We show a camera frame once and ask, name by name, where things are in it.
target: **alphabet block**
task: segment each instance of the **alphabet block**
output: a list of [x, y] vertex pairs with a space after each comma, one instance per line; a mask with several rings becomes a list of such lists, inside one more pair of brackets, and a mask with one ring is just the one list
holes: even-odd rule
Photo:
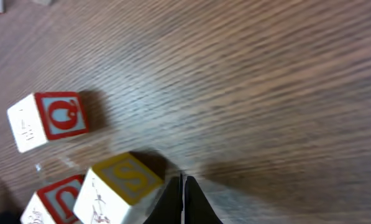
[[85, 112], [76, 92], [30, 94], [11, 106], [7, 116], [20, 152], [88, 132]]
[[80, 224], [73, 214], [83, 177], [75, 175], [36, 191], [21, 216], [22, 224]]
[[162, 180], [130, 153], [93, 165], [73, 209], [83, 223], [142, 223]]

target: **wooden table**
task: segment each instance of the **wooden table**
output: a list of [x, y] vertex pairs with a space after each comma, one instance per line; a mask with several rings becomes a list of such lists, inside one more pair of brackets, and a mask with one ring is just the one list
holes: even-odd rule
[[[6, 110], [80, 91], [93, 132], [29, 153]], [[58, 0], [0, 15], [0, 210], [147, 147], [224, 223], [371, 223], [371, 1]]]

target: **black object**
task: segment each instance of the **black object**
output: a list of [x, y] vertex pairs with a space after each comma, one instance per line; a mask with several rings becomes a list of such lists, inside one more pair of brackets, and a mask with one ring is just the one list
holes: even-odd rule
[[19, 224], [19, 219], [10, 212], [0, 213], [0, 224]]
[[184, 191], [183, 205], [183, 176], [171, 178], [144, 224], [180, 224], [183, 209], [185, 224], [222, 224], [194, 177], [186, 178]]

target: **wooden block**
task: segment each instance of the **wooden block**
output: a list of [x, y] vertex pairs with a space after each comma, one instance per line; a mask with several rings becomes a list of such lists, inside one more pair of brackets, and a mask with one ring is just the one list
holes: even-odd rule
[[142, 223], [162, 183], [134, 156], [120, 154], [89, 169], [73, 211], [83, 223]]
[[75, 175], [36, 191], [21, 216], [21, 223], [80, 224], [73, 214], [83, 177]]
[[76, 92], [32, 93], [7, 110], [18, 151], [88, 132]]

